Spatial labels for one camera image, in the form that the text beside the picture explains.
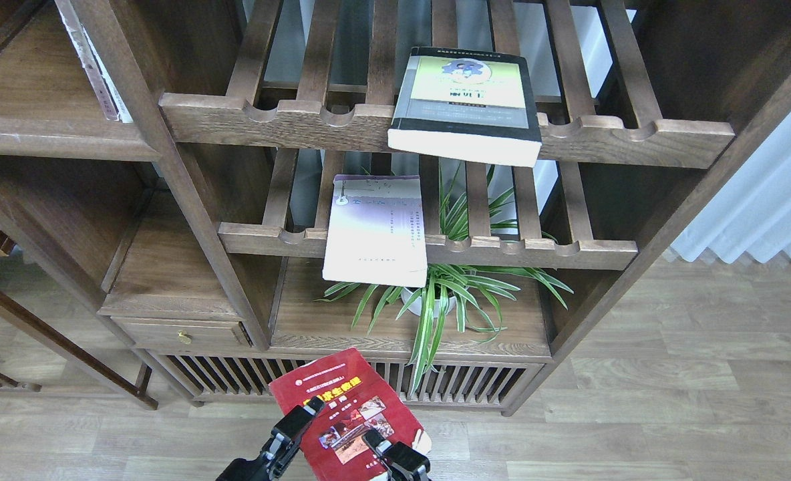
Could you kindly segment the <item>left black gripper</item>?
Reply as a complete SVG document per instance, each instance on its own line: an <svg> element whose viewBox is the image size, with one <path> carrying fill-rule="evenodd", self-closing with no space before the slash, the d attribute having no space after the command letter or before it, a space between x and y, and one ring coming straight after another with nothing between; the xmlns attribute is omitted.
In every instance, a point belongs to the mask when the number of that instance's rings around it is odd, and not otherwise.
<svg viewBox="0 0 791 481"><path fill-rule="evenodd" d="M236 458L216 480L276 480L282 477L300 448L303 434L325 407L318 396L306 405L297 405L277 422L273 436L263 445L255 460Z"/></svg>

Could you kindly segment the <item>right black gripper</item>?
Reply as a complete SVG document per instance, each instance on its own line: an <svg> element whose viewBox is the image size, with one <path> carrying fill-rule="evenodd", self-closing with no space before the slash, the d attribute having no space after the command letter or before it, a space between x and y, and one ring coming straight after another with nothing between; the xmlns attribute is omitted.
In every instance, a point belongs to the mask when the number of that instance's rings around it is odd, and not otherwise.
<svg viewBox="0 0 791 481"><path fill-rule="evenodd" d="M387 480L430 480L429 459L403 442L394 444L375 430L363 434L363 440L387 471Z"/></svg>

